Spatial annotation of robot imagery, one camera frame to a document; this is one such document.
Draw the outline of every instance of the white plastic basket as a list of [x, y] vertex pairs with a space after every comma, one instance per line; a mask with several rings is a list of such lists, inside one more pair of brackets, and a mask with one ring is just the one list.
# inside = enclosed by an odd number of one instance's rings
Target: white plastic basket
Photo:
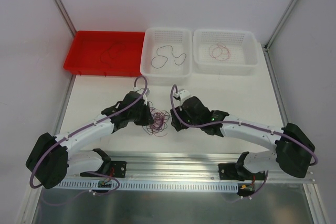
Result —
[[248, 31], [199, 29], [194, 57], [200, 72], [247, 75], [258, 64], [257, 41]]
[[192, 53], [191, 31], [149, 28], [143, 42], [140, 72], [150, 84], [181, 84], [191, 75]]

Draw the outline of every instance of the metal frame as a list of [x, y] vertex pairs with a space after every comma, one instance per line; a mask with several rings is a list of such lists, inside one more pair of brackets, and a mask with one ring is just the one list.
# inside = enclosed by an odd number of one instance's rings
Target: metal frame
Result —
[[64, 19], [64, 22], [67, 24], [72, 36], [75, 36], [76, 34], [76, 29], [75, 29], [75, 26], [73, 25], [72, 21], [71, 21], [71, 18], [67, 12], [67, 10], [65, 9], [63, 3], [62, 3], [62, 0], [54, 0], [55, 2], [55, 5], [57, 6], [59, 12], [61, 13], [63, 19]]
[[296, 4], [298, 3], [299, 0], [291, 0], [284, 12], [284, 14], [282, 15], [282, 17], [280, 18], [280, 21], [278, 22], [275, 30], [273, 31], [269, 41], [267, 42], [266, 45], [266, 50], [268, 51], [269, 48], [271, 47], [271, 45], [273, 44], [274, 40], [276, 39], [276, 37], [278, 36], [278, 34], [280, 33], [281, 29], [283, 28], [283, 26], [285, 25], [288, 17], [290, 16], [290, 14], [293, 12]]
[[[184, 153], [143, 153], [106, 152], [114, 161], [126, 161], [129, 180], [155, 180], [176, 182], [229, 182], [220, 180], [218, 164], [235, 163], [239, 154], [184, 154]], [[269, 183], [314, 184], [311, 171], [306, 178], [294, 178], [281, 171], [270, 171]]]
[[[273, 85], [274, 93], [276, 94], [276, 99], [278, 102], [282, 122], [286, 124], [288, 123], [288, 117], [286, 114], [284, 102], [281, 97], [281, 91], [279, 88], [278, 79], [276, 77], [276, 73], [273, 68], [271, 57], [269, 54], [270, 54], [269, 50], [264, 48], [264, 56], [266, 59], [266, 65], [269, 71], [269, 75], [271, 77], [271, 82]], [[314, 223], [316, 224], [330, 223], [327, 212], [325, 210], [325, 206], [322, 202], [322, 198], [318, 190], [318, 186], [316, 184], [304, 184], [303, 187], [306, 192], [308, 205], [309, 205], [310, 212], [313, 217]]]

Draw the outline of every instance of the white table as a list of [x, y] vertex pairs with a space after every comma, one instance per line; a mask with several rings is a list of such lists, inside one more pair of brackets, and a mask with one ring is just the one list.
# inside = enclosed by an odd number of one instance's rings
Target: white table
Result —
[[[210, 110], [222, 110], [242, 119], [282, 126], [278, 104], [261, 45], [259, 65], [249, 76], [194, 73], [188, 84], [179, 86], [199, 97]], [[100, 112], [132, 90], [134, 78], [76, 76], [61, 133], [92, 120]], [[149, 100], [160, 110], [169, 111], [171, 87], [151, 86]], [[169, 122], [164, 137], [149, 136], [142, 127], [130, 123], [126, 128], [103, 137], [84, 150], [185, 154], [240, 154], [264, 148], [234, 138], [209, 136], [199, 129], [176, 132]]]

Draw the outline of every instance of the tangled wire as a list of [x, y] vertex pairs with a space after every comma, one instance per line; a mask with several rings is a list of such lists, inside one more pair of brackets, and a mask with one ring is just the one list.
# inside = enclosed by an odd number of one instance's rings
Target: tangled wire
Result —
[[231, 58], [229, 49], [221, 42], [209, 47], [209, 55], [218, 61], [225, 61]]
[[152, 114], [152, 117], [154, 119], [154, 123], [151, 125], [147, 125], [147, 126], [142, 126], [143, 129], [146, 131], [146, 133], [148, 135], [155, 135], [155, 136], [166, 136], [166, 134], [164, 135], [158, 135], [159, 133], [163, 132], [166, 128], [168, 128], [168, 120], [171, 117], [170, 113], [168, 111], [165, 110], [158, 110], [156, 108], [154, 108], [153, 103], [151, 103], [150, 106], [150, 111]]

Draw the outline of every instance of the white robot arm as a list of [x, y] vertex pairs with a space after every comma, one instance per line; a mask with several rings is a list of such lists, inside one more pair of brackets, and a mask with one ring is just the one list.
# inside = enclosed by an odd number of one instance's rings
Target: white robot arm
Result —
[[[32, 172], [30, 186], [37, 188], [43, 185], [50, 189], [65, 176], [88, 171], [110, 175], [115, 162], [104, 151], [79, 151], [99, 138], [126, 127], [129, 122], [140, 126], [152, 124], [154, 121], [147, 102], [147, 85], [142, 93], [140, 90], [134, 87], [122, 101], [104, 109], [99, 116], [79, 129], [55, 136], [49, 133], [41, 135], [26, 162]], [[34, 177], [41, 182], [40, 185], [33, 184]]]
[[[174, 107], [173, 98], [180, 101], [180, 106]], [[282, 170], [304, 178], [309, 165], [317, 163], [315, 146], [295, 124], [288, 123], [281, 128], [248, 122], [219, 110], [210, 111], [197, 97], [186, 90], [177, 90], [177, 86], [172, 88], [171, 104], [172, 126], [177, 131], [200, 128], [209, 135], [239, 138], [268, 149], [244, 152], [234, 166], [228, 164], [223, 170], [230, 179], [244, 181], [267, 170]]]

